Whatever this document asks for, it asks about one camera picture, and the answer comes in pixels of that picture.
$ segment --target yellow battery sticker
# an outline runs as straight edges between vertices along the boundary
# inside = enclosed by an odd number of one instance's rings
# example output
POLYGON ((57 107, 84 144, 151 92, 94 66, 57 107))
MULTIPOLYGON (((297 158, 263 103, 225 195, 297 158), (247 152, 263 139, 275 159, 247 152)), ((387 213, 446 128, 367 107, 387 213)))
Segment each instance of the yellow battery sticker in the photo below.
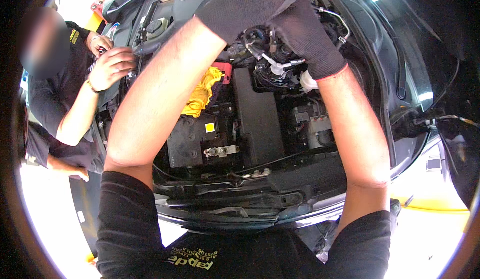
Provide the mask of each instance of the yellow battery sticker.
POLYGON ((213 124, 213 122, 205 124, 205 131, 207 133, 215 132, 215 125, 213 124))

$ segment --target yellow cloth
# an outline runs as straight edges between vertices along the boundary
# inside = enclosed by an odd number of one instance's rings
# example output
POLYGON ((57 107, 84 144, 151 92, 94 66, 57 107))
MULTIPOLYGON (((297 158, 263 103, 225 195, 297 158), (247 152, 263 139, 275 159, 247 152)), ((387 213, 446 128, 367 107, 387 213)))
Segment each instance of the yellow cloth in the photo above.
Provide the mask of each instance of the yellow cloth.
POLYGON ((200 83, 195 87, 190 95, 190 99, 183 108, 182 114, 191 115, 194 118, 200 116, 200 112, 210 102, 212 97, 212 86, 215 82, 220 81, 220 78, 225 76, 218 68, 209 67, 205 75, 200 80, 200 83))

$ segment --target red terminal cover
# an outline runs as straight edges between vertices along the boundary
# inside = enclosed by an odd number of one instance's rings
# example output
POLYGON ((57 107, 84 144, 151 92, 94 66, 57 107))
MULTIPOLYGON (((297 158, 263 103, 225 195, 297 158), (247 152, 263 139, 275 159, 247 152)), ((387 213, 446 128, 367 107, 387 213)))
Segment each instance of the red terminal cover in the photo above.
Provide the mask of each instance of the red terminal cover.
POLYGON ((228 62, 214 62, 212 66, 218 68, 225 74, 225 76, 223 76, 222 83, 230 84, 230 78, 232 77, 232 65, 228 62))
POLYGON ((90 5, 90 9, 96 13, 98 16, 100 16, 104 21, 105 23, 107 23, 107 21, 105 20, 105 18, 103 18, 102 16, 102 13, 103 13, 103 3, 105 3, 105 0, 95 0, 95 2, 92 3, 92 5, 90 5))

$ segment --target brake fluid reservoir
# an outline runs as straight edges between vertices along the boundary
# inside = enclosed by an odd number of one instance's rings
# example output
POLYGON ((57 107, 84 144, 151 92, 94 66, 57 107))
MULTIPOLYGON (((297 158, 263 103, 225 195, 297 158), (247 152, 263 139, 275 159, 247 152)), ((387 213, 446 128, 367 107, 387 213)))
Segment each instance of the brake fluid reservoir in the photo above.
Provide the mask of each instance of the brake fluid reservoir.
POLYGON ((303 72, 300 76, 300 85, 303 87, 303 92, 307 93, 310 90, 318 89, 317 82, 312 79, 308 70, 303 72))

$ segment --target black t-shirt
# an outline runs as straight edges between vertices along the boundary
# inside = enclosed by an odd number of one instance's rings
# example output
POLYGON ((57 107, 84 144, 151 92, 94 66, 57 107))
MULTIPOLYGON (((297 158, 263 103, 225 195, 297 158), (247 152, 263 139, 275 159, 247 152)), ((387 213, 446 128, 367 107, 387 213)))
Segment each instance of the black t-shirt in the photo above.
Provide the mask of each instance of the black t-shirt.
POLYGON ((60 121, 73 106, 85 81, 91 54, 85 44, 90 31, 73 22, 65 23, 71 30, 67 63, 52 78, 36 79, 31 77, 28 80, 30 110, 53 137, 57 136, 60 121))
POLYGON ((86 168, 96 172, 95 164, 92 163, 97 157, 94 143, 82 138, 76 146, 63 144, 51 136, 40 124, 28 122, 27 154, 35 157, 39 165, 47 166, 48 154, 58 158, 69 165, 86 168))
POLYGON ((161 243, 153 192, 128 175, 103 173, 97 268, 104 278, 383 278, 390 213, 345 227, 323 264, 287 229, 228 236, 188 233, 161 243))

